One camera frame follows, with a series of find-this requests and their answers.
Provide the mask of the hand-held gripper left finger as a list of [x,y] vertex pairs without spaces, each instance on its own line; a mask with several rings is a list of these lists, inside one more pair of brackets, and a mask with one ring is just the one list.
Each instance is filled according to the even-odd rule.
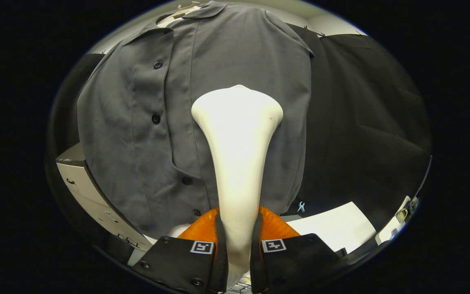
[[219,208],[205,213],[178,237],[159,238],[132,269],[170,294],[225,292],[228,257]]

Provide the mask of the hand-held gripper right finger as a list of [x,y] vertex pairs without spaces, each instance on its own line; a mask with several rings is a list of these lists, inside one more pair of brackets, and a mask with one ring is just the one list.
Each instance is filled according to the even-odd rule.
[[330,248],[315,233],[301,235],[262,205],[251,240],[254,293],[299,293],[338,272],[344,250]]

